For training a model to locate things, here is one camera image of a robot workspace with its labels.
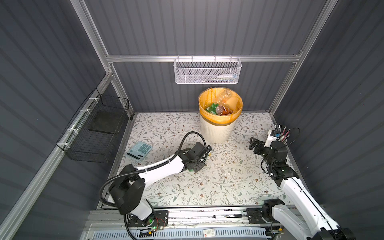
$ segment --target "table surface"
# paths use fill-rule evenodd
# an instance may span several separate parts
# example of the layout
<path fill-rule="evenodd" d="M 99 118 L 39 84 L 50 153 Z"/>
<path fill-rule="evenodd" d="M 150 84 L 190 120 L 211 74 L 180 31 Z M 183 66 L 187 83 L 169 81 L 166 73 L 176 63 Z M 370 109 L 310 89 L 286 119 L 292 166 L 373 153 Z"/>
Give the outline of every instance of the table surface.
<path fill-rule="evenodd" d="M 269 113 L 242 113 L 229 139 L 207 144 L 212 151 L 198 173 L 182 172 L 161 179 L 145 189 L 143 197 L 158 206 L 262 205 L 265 199 L 291 200 L 260 168 L 261 156 L 248 149 L 249 139 L 265 141 L 274 128 Z M 175 153 L 189 131 L 200 132 L 199 113 L 138 113 L 127 143 L 129 150 L 142 141 L 153 146 L 144 160 L 123 157 L 119 172 L 128 165 L 148 165 Z M 191 134 L 184 148 L 201 139 Z"/>

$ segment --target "white trash can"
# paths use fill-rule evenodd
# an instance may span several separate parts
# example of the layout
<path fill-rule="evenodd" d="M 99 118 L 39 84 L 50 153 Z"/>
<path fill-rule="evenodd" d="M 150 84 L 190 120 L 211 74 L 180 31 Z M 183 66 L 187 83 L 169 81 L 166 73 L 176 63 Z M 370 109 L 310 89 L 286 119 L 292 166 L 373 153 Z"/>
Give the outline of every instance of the white trash can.
<path fill-rule="evenodd" d="M 210 143 L 225 142 L 232 133 L 236 120 L 225 126 L 217 126 L 208 122 L 200 115 L 200 132 L 204 139 Z"/>

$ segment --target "trash can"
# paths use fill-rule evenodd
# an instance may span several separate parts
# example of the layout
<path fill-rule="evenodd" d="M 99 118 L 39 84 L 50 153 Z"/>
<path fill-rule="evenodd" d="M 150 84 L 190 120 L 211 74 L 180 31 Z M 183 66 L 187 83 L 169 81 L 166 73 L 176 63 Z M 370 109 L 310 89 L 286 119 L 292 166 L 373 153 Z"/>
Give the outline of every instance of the trash can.
<path fill-rule="evenodd" d="M 225 142 L 232 133 L 236 119 L 243 110 L 243 100 L 235 92 L 231 91 L 231 98 L 226 101 L 226 105 L 233 111 L 230 115 L 213 115 L 205 108 L 216 101 L 216 97 L 228 88 L 208 88 L 199 95 L 200 126 L 201 134 L 210 143 Z"/>

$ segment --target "green bottle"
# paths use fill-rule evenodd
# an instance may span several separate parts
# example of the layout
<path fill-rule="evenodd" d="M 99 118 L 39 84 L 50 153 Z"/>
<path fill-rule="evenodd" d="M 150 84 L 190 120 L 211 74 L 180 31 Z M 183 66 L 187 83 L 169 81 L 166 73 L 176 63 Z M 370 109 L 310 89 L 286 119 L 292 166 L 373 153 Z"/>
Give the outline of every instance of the green bottle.
<path fill-rule="evenodd" d="M 217 113 L 216 113 L 217 106 L 218 106 L 218 104 L 212 103 L 212 105 L 207 107 L 205 110 L 211 114 L 217 115 Z"/>

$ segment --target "metal bar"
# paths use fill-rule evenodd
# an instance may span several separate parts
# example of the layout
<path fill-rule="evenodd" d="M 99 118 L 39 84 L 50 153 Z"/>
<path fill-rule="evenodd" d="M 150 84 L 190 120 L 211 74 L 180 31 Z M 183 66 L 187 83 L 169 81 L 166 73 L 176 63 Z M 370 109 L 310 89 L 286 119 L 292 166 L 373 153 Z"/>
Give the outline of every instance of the metal bar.
<path fill-rule="evenodd" d="M 278 126 L 278 123 L 276 122 L 275 117 L 274 117 L 272 114 L 270 114 L 270 115 L 271 115 L 271 119 L 272 119 L 273 124 L 276 125 L 276 126 Z M 306 184 L 305 181 L 304 181 L 303 175 L 301 174 L 301 172 L 300 172 L 300 170 L 299 170 L 299 167 L 297 166 L 297 163 L 296 163 L 295 159 L 293 158 L 293 155 L 292 155 L 291 150 L 289 149 L 289 146 L 287 146 L 287 150 L 288 150 L 287 155 L 288 155 L 288 158 L 289 158 L 290 163 L 292 164 L 293 170 L 299 175 L 301 181 L 302 181 L 303 184 L 304 184 L 304 187 L 308 190 L 308 186 L 307 186 L 307 184 Z"/>
<path fill-rule="evenodd" d="M 219 207 L 156 207 L 155 210 L 167 210 L 168 226 L 166 228 L 190 228 L 190 227 L 233 227 L 249 226 L 246 216 L 241 218 L 213 218 L 214 215 L 242 214 L 247 208 L 258 207 L 260 205 L 250 206 L 219 206 Z M 301 220 L 299 210 L 294 205 L 287 207 Z M 92 230 L 119 230 L 124 229 L 123 219 L 118 210 L 90 211 L 88 219 L 84 226 L 84 231 Z M 270 226 L 270 223 L 254 224 L 252 226 Z"/>
<path fill-rule="evenodd" d="M 124 87 L 121 84 L 121 81 L 119 79 L 119 76 L 117 75 L 115 68 L 111 66 L 111 64 L 106 59 L 106 56 L 108 55 L 107 48 L 105 47 L 103 40 L 101 39 L 99 31 L 96 28 L 96 25 L 92 19 L 91 13 L 89 12 L 87 5 L 85 4 L 85 1 L 84 0 L 70 0 L 70 1 L 105 71 L 112 70 L 115 76 L 115 78 L 112 80 L 112 86 L 115 89 L 117 96 L 119 98 L 128 99 L 128 96 L 124 90 Z M 134 112 L 133 107 L 131 105 L 131 102 L 129 101 L 130 116 L 133 115 L 133 112 Z"/>
<path fill-rule="evenodd" d="M 178 61 L 192 61 L 192 55 L 184 56 L 167 56 L 167 55 L 107 55 L 106 59 L 110 63 L 121 62 L 173 62 L 177 58 Z M 236 61 L 241 62 L 298 62 L 300 55 L 193 55 L 193 61 Z"/>
<path fill-rule="evenodd" d="M 269 112 L 271 113 L 271 115 L 275 114 L 277 108 L 279 107 L 281 101 L 283 100 L 285 93 L 288 91 L 288 88 L 291 86 L 293 79 L 296 77 L 297 73 L 299 72 L 301 66 L 303 65 L 304 60 L 307 58 L 309 51 L 311 50 L 314 42 L 316 41 L 316 38 L 319 36 L 321 29 L 324 27 L 325 22 L 327 21 L 328 17 L 330 16 L 337 2 L 338 0 L 327 0 L 327 2 L 324 4 L 324 7 L 320 12 L 319 17 L 317 18 L 313 28 L 311 29 L 311 32 L 309 33 L 300 51 L 301 55 L 300 55 L 299 61 L 292 66 L 283 84 L 281 85 L 278 91 L 278 94 L 273 100 L 273 103 L 269 109 Z"/>
<path fill-rule="evenodd" d="M 75 9 L 77 16 L 80 19 L 81 24 L 83 25 L 85 32 L 88 35 L 88 38 L 91 40 L 92 46 L 95 49 L 101 64 L 104 69 L 107 71 L 109 68 L 109 63 L 105 59 L 105 56 L 108 55 L 103 41 L 101 40 L 100 34 L 97 31 L 96 25 L 91 18 L 91 14 L 85 2 L 83 0 L 70 0 L 73 8 Z"/>
<path fill-rule="evenodd" d="M 97 89 L 100 93 L 105 91 L 108 84 L 111 82 L 111 78 L 112 74 L 107 73 L 101 80 L 97 86 Z M 99 94 L 98 91 L 93 91 L 90 98 L 97 97 Z M 93 99 L 88 99 L 82 108 L 87 109 L 93 101 Z M 87 114 L 86 111 L 80 111 L 78 113 L 76 118 L 71 123 L 69 127 L 70 129 L 74 128 L 78 124 L 83 114 Z M 66 131 L 60 139 L 60 142 L 66 142 L 70 135 L 71 132 Z M 48 183 L 52 174 L 56 170 L 57 166 L 60 164 L 64 155 L 65 153 L 58 146 L 52 150 L 51 154 L 45 160 L 39 171 L 36 173 L 21 197 L 17 200 L 16 204 L 13 206 L 3 223 L 0 225 L 1 240 L 11 240 L 13 238 L 21 223 L 24 221 L 32 206 L 35 204 L 37 198 L 40 196 L 45 185 Z"/>
<path fill-rule="evenodd" d="M 111 171 L 109 172 L 108 179 L 116 176 L 118 173 L 122 156 L 125 152 L 125 148 L 127 147 L 127 143 L 129 140 L 129 136 L 131 135 L 131 131 L 132 131 L 133 123 L 135 122 L 135 119 L 136 119 L 136 115 L 133 117 L 132 120 L 129 120 L 127 127 L 125 128 L 124 136 L 121 140 L 119 150 L 118 150 L 118 153 L 116 154 L 115 160 L 113 161 L 113 165 L 112 165 Z M 105 196 L 106 194 L 107 194 L 107 187 L 104 188 L 102 196 Z M 103 204 L 99 201 L 97 205 L 97 209 L 101 210 L 102 207 L 103 207 Z"/>

